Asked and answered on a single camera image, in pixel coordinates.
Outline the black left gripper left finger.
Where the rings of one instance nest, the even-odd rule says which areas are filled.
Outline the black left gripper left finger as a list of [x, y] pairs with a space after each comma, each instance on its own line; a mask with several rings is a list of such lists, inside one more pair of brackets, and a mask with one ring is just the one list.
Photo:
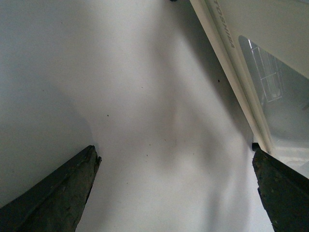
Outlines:
[[2, 232], [74, 232], [91, 193], [101, 157], [93, 145], [0, 209]]

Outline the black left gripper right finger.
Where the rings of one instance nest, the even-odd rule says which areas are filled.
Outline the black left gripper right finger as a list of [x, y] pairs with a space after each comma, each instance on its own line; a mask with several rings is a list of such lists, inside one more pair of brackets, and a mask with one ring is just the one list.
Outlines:
[[309, 180], [252, 143], [258, 193], [276, 232], [309, 230]]

